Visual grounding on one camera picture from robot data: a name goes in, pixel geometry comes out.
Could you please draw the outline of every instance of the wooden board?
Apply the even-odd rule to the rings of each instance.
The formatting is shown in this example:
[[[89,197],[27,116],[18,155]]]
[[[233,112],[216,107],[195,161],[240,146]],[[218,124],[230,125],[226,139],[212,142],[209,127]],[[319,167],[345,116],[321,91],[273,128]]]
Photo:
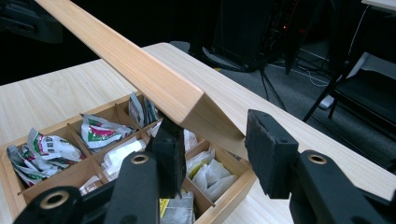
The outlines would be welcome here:
[[[68,0],[36,0],[174,123],[248,159],[244,135],[202,90]]]

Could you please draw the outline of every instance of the yellow label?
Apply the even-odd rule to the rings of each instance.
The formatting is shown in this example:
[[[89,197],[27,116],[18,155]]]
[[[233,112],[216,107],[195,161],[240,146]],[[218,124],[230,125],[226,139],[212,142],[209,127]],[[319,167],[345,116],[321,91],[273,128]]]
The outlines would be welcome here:
[[[193,179],[194,176],[198,173],[199,169],[201,169],[201,167],[204,166],[204,164],[207,163],[206,160],[201,161],[200,163],[198,163],[192,170],[190,173],[189,178]]]
[[[160,218],[163,218],[163,214],[165,214],[165,210],[168,204],[169,199],[160,199]]]

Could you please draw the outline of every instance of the chair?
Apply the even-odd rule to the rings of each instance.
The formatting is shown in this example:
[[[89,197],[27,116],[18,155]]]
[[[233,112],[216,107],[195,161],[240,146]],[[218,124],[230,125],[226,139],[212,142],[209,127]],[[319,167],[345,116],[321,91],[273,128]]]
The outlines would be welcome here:
[[[364,51],[363,57],[369,53],[388,62],[396,63],[396,17],[382,18],[369,26],[362,35],[361,49]],[[335,76],[303,121],[307,121],[324,97],[330,94],[334,102],[329,119],[332,118],[338,103],[341,103],[353,114],[396,140],[395,77],[359,68],[356,75],[352,77]]]

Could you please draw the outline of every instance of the wooden box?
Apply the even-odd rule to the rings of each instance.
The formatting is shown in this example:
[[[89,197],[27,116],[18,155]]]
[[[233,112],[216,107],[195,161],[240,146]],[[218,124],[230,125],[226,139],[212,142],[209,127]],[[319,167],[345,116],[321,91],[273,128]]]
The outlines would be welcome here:
[[[91,154],[79,137],[82,123],[81,116],[76,116],[48,127],[47,129],[40,130],[40,132],[45,135],[59,135],[68,140],[75,147],[78,147],[86,158],[70,166],[66,170],[61,171],[59,174],[30,188],[28,188],[15,173],[6,151],[9,145],[15,145],[21,148],[21,145],[26,143],[27,137],[23,137],[0,147],[0,177],[3,180],[7,202],[14,218],[18,216],[26,204],[32,201],[35,196],[47,189],[57,186],[74,186],[80,188],[93,175],[97,175],[102,184],[108,183],[101,169],[101,163],[104,161],[105,154],[112,148],[130,140],[132,137],[142,139],[146,143],[149,141],[147,129],[149,126],[152,126],[152,124],[148,127],[139,127],[134,120],[130,119],[128,116],[128,100],[129,96],[125,96],[110,104],[102,105],[94,110],[85,112],[86,114],[95,114],[103,119],[127,126],[133,126],[138,129],[136,133],[106,146],[100,152]],[[198,144],[186,153],[186,160],[203,150],[208,150],[210,145],[211,144],[205,139],[198,138]],[[188,178],[185,179],[183,189],[190,190],[194,193],[194,204],[197,209],[196,223],[222,222],[246,197],[256,179],[247,161],[233,156],[222,148],[213,147],[216,150],[216,160],[220,161],[230,173],[237,175],[238,178],[215,202],[208,200],[206,196],[195,187],[191,180]]]

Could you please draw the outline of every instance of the wooden table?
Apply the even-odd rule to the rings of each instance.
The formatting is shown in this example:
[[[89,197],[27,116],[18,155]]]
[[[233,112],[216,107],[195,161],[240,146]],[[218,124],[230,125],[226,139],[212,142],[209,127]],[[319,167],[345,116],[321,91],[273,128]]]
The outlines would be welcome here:
[[[396,188],[395,175],[170,44],[161,43],[144,50],[205,91],[242,133],[246,132],[249,108],[269,113],[299,142],[300,151],[314,149],[330,156],[356,186],[390,200]],[[27,135],[32,127],[46,128],[132,91],[135,88],[102,60],[1,86],[0,145]],[[12,218],[2,188],[0,207],[0,223],[10,223]],[[258,181],[225,221],[291,222],[289,201],[269,200]]]

